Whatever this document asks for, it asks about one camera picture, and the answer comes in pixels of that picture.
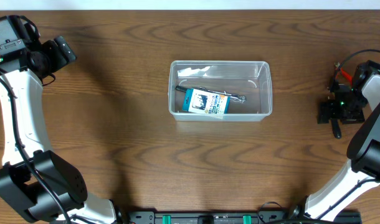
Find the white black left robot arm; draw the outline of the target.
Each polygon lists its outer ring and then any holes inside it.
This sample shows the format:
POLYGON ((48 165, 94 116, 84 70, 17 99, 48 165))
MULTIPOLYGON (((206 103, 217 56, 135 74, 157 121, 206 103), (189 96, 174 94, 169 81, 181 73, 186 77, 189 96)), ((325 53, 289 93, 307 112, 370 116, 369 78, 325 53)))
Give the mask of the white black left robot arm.
POLYGON ((46 78, 74 62, 62 36, 40 41, 25 16, 0 17, 0 102, 4 154, 0 197, 26 222, 121 223, 110 199, 87 191, 77 168, 51 146, 42 109, 46 78))

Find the clear plastic container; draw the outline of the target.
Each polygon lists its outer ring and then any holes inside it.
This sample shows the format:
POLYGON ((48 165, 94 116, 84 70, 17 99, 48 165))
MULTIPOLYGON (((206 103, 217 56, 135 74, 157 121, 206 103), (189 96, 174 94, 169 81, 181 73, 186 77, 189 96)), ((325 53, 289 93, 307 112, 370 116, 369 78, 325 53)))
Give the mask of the clear plastic container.
POLYGON ((176 60, 171 64, 168 108, 177 121, 261 121, 272 104, 270 67, 264 61, 176 60), (186 93, 176 86, 226 91, 246 97, 244 103, 230 99, 226 114, 197 114, 182 110, 186 93))

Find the yellow black screwdriver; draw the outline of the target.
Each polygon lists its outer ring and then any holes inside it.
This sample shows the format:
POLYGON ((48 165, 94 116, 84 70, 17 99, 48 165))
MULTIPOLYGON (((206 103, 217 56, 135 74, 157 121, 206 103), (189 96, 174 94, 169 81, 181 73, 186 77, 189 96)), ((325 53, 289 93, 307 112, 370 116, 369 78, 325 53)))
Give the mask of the yellow black screwdriver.
POLYGON ((337 119, 330 119, 333 135, 336 139, 342 138, 341 129, 337 119))

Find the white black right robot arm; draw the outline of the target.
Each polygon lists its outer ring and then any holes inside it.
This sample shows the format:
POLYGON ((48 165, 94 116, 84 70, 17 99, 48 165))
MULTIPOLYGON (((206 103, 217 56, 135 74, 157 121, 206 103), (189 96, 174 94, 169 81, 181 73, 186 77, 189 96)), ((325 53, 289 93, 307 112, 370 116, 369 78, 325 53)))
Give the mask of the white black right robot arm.
POLYGON ((320 105, 319 122, 331 123, 340 138, 338 122, 361 123, 349 142, 341 170, 305 203, 295 217, 333 221, 360 195, 380 185, 380 64, 368 60, 357 66, 351 86, 333 82, 334 99, 320 105))

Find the silver offset ring wrench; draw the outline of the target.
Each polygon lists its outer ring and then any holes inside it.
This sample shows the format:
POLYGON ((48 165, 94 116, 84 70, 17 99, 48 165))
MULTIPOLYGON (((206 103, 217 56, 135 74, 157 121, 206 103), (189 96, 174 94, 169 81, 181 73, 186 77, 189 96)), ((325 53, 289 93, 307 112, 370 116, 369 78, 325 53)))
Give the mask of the silver offset ring wrench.
POLYGON ((206 89, 204 87, 199 87, 198 89, 202 90, 202 91, 209 92, 209 93, 215 93, 215 94, 220 94, 220 95, 228 96, 234 102, 244 103, 246 101, 246 97, 242 96, 242 95, 232 94, 232 93, 228 93, 226 91, 208 90, 208 89, 206 89))

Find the white teal screwdriver box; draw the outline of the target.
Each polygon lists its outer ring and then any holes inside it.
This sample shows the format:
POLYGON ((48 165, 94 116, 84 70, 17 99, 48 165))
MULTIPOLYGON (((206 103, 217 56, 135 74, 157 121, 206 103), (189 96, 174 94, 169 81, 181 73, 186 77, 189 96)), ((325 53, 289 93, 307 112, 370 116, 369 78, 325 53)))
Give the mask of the white teal screwdriver box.
POLYGON ((204 90, 187 89, 182 110, 197 114, 226 114, 230 97, 204 90))

